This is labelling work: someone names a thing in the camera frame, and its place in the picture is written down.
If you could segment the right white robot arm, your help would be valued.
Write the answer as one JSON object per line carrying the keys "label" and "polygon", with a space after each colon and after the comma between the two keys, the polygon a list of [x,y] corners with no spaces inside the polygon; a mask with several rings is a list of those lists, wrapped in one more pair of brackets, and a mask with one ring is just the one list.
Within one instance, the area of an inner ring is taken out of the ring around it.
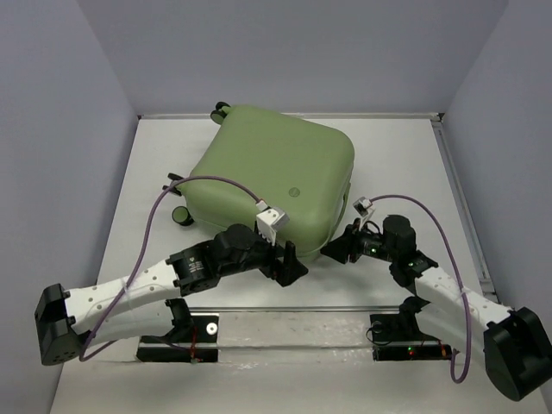
{"label": "right white robot arm", "polygon": [[520,401],[550,381],[551,340],[538,315],[462,285],[418,249],[406,217],[386,217],[380,232],[355,220],[321,252],[342,264],[362,256],[388,262],[393,280],[410,293],[394,329],[408,338],[435,337],[465,361],[478,362],[508,399]]}

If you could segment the green hard-shell suitcase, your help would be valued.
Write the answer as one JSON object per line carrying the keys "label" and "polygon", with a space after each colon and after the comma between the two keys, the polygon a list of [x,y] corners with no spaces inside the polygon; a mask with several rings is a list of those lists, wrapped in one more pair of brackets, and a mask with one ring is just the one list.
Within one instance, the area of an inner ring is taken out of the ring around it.
{"label": "green hard-shell suitcase", "polygon": [[225,102],[210,113],[219,129],[190,181],[172,194],[191,219],[215,231],[254,225],[254,199],[282,209],[289,221],[277,236],[302,260],[314,260],[346,210],[354,144],[340,130],[277,111]]}

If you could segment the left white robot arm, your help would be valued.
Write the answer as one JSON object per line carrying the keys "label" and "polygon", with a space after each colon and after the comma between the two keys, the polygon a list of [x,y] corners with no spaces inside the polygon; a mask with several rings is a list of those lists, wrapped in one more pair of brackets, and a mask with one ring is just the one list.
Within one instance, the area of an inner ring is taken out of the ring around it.
{"label": "left white robot arm", "polygon": [[135,336],[184,342],[197,334],[185,297],[215,288],[223,277],[252,270],[282,287],[308,273],[292,242],[273,245],[249,227],[234,224],[141,273],[71,290],[51,285],[34,311],[41,364],[86,361],[88,347],[106,348]]}

